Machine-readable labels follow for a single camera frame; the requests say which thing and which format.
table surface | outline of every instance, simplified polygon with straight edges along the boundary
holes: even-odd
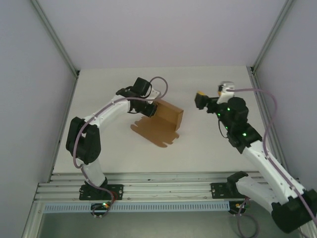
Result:
[[[245,66],[157,67],[84,69],[80,72],[66,122],[54,173],[78,173],[66,150],[70,121],[84,118],[102,108],[118,89],[133,85],[137,77],[150,80],[164,77],[169,83],[166,101],[184,110],[177,131],[179,138],[166,148],[157,147],[133,132],[130,125],[142,115],[126,114],[107,126],[101,134],[100,163],[105,173],[234,172],[257,169],[233,148],[218,130],[217,118],[199,111],[194,103],[198,90],[217,96],[221,81],[233,81],[237,89],[251,88]],[[153,81],[164,91],[164,83]],[[264,125],[253,92],[237,93],[249,108],[249,123],[264,133]]]

cardboard box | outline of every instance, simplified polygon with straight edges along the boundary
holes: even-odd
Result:
[[[131,129],[159,147],[167,147],[179,138],[176,131],[180,128],[184,110],[162,99],[154,102],[158,108],[151,118],[142,117]]]

